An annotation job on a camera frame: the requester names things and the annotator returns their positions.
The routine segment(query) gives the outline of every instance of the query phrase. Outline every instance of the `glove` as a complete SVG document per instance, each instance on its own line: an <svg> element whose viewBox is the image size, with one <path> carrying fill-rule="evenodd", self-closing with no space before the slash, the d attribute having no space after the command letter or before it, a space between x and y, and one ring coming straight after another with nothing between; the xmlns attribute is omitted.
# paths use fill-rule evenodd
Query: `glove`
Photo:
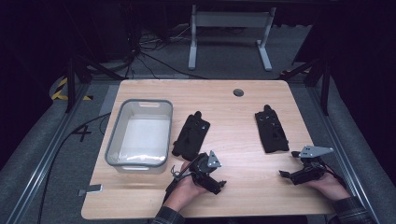
<svg viewBox="0 0 396 224"><path fill-rule="evenodd" d="M201 145L204 142L210 123L201 119L201 112L189 115L174 143L172 154L183 157L186 161L192 161L198 156Z"/></svg>
<svg viewBox="0 0 396 224"><path fill-rule="evenodd" d="M255 117L265 152L289 151L289 142L275 110L265 105L264 111L255 114Z"/></svg>

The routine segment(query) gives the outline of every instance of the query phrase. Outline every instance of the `metal frame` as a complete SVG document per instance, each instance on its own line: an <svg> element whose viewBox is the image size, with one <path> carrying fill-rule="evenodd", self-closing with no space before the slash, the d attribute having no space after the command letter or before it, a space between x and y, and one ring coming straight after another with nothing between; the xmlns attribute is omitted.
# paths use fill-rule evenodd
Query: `metal frame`
<svg viewBox="0 0 396 224"><path fill-rule="evenodd" d="M307 88L307 90L312 102L314 102L315 109L320 114L323 124L332 140L332 143L334 145L335 156L341 165L341 168L346 178L346 183L348 184L352 194L357 196L361 200L361 203L371 214L372 218L376 221L376 223L380 223L378 217L375 214L374 208L372 207L369 199L367 198L366 192L364 191L361 185L361 180L359 179L358 175L353 169L352 164L350 163L347 154L345 153L343 145L340 139L338 138L338 135L334 127L332 126L332 122L330 118L324 115L321 110L318 93L314 88Z"/></svg>
<svg viewBox="0 0 396 224"><path fill-rule="evenodd" d="M208 12L197 11L196 5L192 6L191 13L191 47L189 69L194 70L197 54L197 26L204 27L259 27L264 28L262 39L257 41L257 47L262 56L265 71L272 71L272 65L268 58L265 44L271 30L276 8L270 12Z"/></svg>
<svg viewBox="0 0 396 224"><path fill-rule="evenodd" d="M78 110L78 105L82 101L85 93L87 92L89 84L83 84L78 89L77 101L75 106L70 108L69 113L65 113L58 126L55 134L53 135L49 146L44 152L41 161L38 163L37 167L33 171L28 184L26 185L21 197L18 199L17 204L9 215L6 223L20 223L30 203L32 202L35 194L37 193L41 183L43 182L46 174L49 171L52 161L55 159L56 151L62 143L62 138L64 137L64 132L66 131L70 120L74 117Z"/></svg>

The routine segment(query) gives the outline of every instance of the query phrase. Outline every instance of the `black cable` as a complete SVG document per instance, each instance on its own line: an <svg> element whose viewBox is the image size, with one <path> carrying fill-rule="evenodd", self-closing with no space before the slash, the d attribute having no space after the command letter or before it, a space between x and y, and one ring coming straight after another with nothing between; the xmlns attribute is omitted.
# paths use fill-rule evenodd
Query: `black cable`
<svg viewBox="0 0 396 224"><path fill-rule="evenodd" d="M336 174L335 171L334 171L334 169L332 169L332 167L330 167L328 164L326 164L326 166L329 167L329 169L330 169L330 170L329 170L329 169L327 169L327 168L325 167L326 172L329 173L329 174L331 174L332 176L334 176L334 178L336 178L336 179L338 180L338 182L344 187L344 189L346 189L346 188L347 188L347 184L346 184L346 182L344 181L343 177L341 177L340 175Z"/></svg>
<svg viewBox="0 0 396 224"><path fill-rule="evenodd" d="M130 48L132 49L132 51L134 51L134 48L136 45L135 40L137 38L140 38L140 36L136 36L136 32L134 31L134 27L133 27L133 23L134 23L134 18L131 18L131 13L132 13L132 5L131 4L127 4L127 5L123 5L123 4L118 4L118 7L120 9L120 14L122 16L122 18L125 20L125 30L127 32L127 39L128 39L128 44L130 45ZM118 72L126 67L128 67L132 62L134 61L134 55L130 54L127 55L126 58L124 59L124 63L114 66L114 67L109 67L107 68L107 70L110 70L112 72ZM90 71L91 74L93 75L99 75L99 74L103 74L103 72L98 71L96 69L88 69Z"/></svg>
<svg viewBox="0 0 396 224"><path fill-rule="evenodd" d="M186 172L187 169L189 169L190 166L191 166L198 158L199 158L199 155L198 155L197 157L195 157L194 160L192 160L192 161L191 161L182 171L180 171L180 172L175 171L175 165L174 165L174 166L172 167L172 169L171 169L171 173L172 173L172 176L174 177L174 179L176 179L177 181L180 181L181 179L183 179L183 178L186 177L186 176L195 174L195 173L190 173L190 174L188 174L188 175L184 175L184 176L183 176L184 172Z"/></svg>
<svg viewBox="0 0 396 224"><path fill-rule="evenodd" d="M97 120L97 119L101 119L101 118L103 118L103 117L109 116L110 114L111 114L111 113L104 114L104 115L99 116L99 117L97 117L97 118L95 118L95 119L90 119L90 120L84 122L83 124L79 125L75 130L73 130L71 133L69 133L69 134L66 136L66 138L62 141L62 143L61 143L61 144L59 145L59 147L57 148L57 150L56 150L56 152L55 152L55 156L53 157L53 160L52 160L52 162L51 162L50 165L49 165L49 170L48 170L48 172L46 173L46 175L47 175L47 176L46 176L46 183L45 183L45 185L44 185L43 195L42 195L42 197L41 197L41 204L40 204L40 209L39 209L39 212L38 212L37 224L40 224L40 223L41 223L41 215L42 215L42 213L43 213L43 207L44 207L44 201L45 201L45 199L46 199L47 187L48 187L49 182L50 182L50 173L51 173L51 171L52 171L53 164L55 163L55 160L56 160L56 158L58 157L59 152L61 151L61 147L64 145L64 143L66 142L66 140L67 140L73 133L75 133L75 132L77 132L78 130L82 129L85 125L91 123L92 121L95 121L95 120Z"/></svg>
<svg viewBox="0 0 396 224"><path fill-rule="evenodd" d="M125 77L128 77L129 70L131 69L131 64L132 63L129 63L128 67L126 68Z"/></svg>
<svg viewBox="0 0 396 224"><path fill-rule="evenodd" d="M131 70L131 74L132 74L132 78L130 79L134 79L134 70Z"/></svg>
<svg viewBox="0 0 396 224"><path fill-rule="evenodd" d="M145 67L151 72L151 74L152 74L155 78L157 78L158 80L160 80L158 77L156 77L156 76L154 75L154 73L152 72L151 68L149 68L149 67L143 62L143 60L139 59L137 56L136 56L136 59L139 60L143 65L145 65Z"/></svg>
<svg viewBox="0 0 396 224"><path fill-rule="evenodd" d="M148 55L147 53L144 53L144 52L140 52L140 53L143 54L143 55L145 55L145 56L148 56L148 57L151 58L152 60L155 60L155 61L157 61L157 62L159 62L159 63L162 63L163 65L165 65L165 66L167 66L167 67L173 69L173 70L176 71L176 72L179 72L180 74L183 74L183 75L186 75L186 76L189 76L189 77L198 77L198 78L201 78L201 79L208 79L207 77L200 77L200 76L196 76L196 75L193 75L193 74L189 74L189 73L184 73L184 72L178 71L176 68L172 67L171 65L169 65L169 64L167 64L167 63L163 63L163 62L161 62L160 60L158 60L158 59L156 59L156 58L154 58L154 57Z"/></svg>
<svg viewBox="0 0 396 224"><path fill-rule="evenodd" d="M125 21L125 32L131 50L138 51L140 46L138 40L141 39L142 22L140 20L139 7L132 3L119 3L121 16Z"/></svg>
<svg viewBox="0 0 396 224"><path fill-rule="evenodd" d="M100 121L100 124L99 124L99 131L100 131L100 133L102 133L103 135L105 135L105 132L102 131L102 124L103 124L103 121L105 121L105 119L108 118L109 116L110 116L110 114L108 113L108 116L104 117L104 118L102 119L102 121Z"/></svg>
<svg viewBox="0 0 396 224"><path fill-rule="evenodd" d="M190 27L184 29L181 33L179 33L176 36L172 36L172 33L175 32L175 31L173 31L172 29L168 30L168 33L170 33L169 35L171 36L171 37L168 38L169 39L168 41L163 41L160 38L155 38L155 35L152 35L153 36L152 38L148 38L147 37L145 41L141 41L139 43L140 44L140 48L143 51L154 51L154 50L163 49L163 48L165 48L166 46L168 46L170 44L177 43L177 42L179 42L179 41L181 41L183 39L186 39L185 38L186 31L189 30L189 28ZM146 35L149 36L149 35L151 35L151 33L143 34L143 36L146 36ZM149 44L149 43L155 43L155 47L153 47L153 48L142 47L143 44Z"/></svg>

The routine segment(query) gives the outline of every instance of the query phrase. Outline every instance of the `aluminum rail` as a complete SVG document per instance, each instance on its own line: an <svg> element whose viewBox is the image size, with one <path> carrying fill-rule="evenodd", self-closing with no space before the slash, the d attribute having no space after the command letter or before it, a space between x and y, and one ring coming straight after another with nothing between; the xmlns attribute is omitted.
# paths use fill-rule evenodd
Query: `aluminum rail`
<svg viewBox="0 0 396 224"><path fill-rule="evenodd" d="M21 194L21 197L18 199L18 202L15 205L10 216L8 217L6 223L21 223L23 216L25 215L33 198L35 197L35 194L37 193L41 183L43 182L43 179L46 177L47 172L49 171L52 161L55 159L56 152L62 143L64 132L67 130L70 120L76 114L78 105L81 103L83 96L88 90L88 87L88 84L82 84L78 88L78 94L76 96L77 100L75 105L72 107L69 113L64 114L64 117L62 118L58 129L53 135L49 146L44 152L41 161L38 163L37 167L33 171L28 184L26 185L23 193Z"/></svg>
<svg viewBox="0 0 396 224"><path fill-rule="evenodd" d="M334 145L335 149L335 156L337 160L341 164L341 168L343 170L343 173L346 177L346 182L349 185L350 190L352 191L352 194L357 196L360 200L361 203L364 205L364 207L367 209L367 211L371 214L372 218L376 221L376 223L380 224L378 217L375 214L375 210L372 207L369 199L367 198L367 195L361 185L361 181L359 177L357 176L355 170L352 167L352 164L350 163L347 154L345 153L345 150L343 148L343 145L338 138L338 135L332 125L332 121L328 116L325 116L322 112L321 106L320 106L320 100L319 100L319 95L318 92L314 88L307 88L309 96L311 97L312 102L315 105L315 109L318 111L323 124L325 125L325 128L327 132L329 133L329 136L332 140L332 143Z"/></svg>

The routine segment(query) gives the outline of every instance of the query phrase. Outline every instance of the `black handheld device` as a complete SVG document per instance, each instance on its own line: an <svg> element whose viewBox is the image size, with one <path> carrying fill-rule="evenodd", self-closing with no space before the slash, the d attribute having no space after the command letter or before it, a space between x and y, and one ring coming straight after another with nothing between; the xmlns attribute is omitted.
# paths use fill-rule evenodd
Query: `black handheld device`
<svg viewBox="0 0 396 224"><path fill-rule="evenodd" d="M285 178L289 178L294 185L303 184L311 180L318 180L325 173L333 175L341 185L346 187L344 179L337 175L334 171L329 170L329 167L323 159L322 155L332 153L334 149L331 147L310 147L305 146L301 152L292 151L291 155L294 158L300 158L303 163L303 169L295 173L289 173L286 171L279 171L280 175Z"/></svg>
<svg viewBox="0 0 396 224"><path fill-rule="evenodd" d="M166 194L163 198L163 202L169 197L172 191L175 189L177 183L186 176L191 176L192 181L195 185L200 186L208 191L218 194L221 192L221 188L224 187L227 181L216 181L210 176L210 173L214 172L218 167L221 166L218 158L216 157L213 151L210 151L209 155L205 152L200 153L192 162L190 162L189 166L184 168L180 172L175 172L172 167L172 175L174 176L171 184L166 188Z"/></svg>

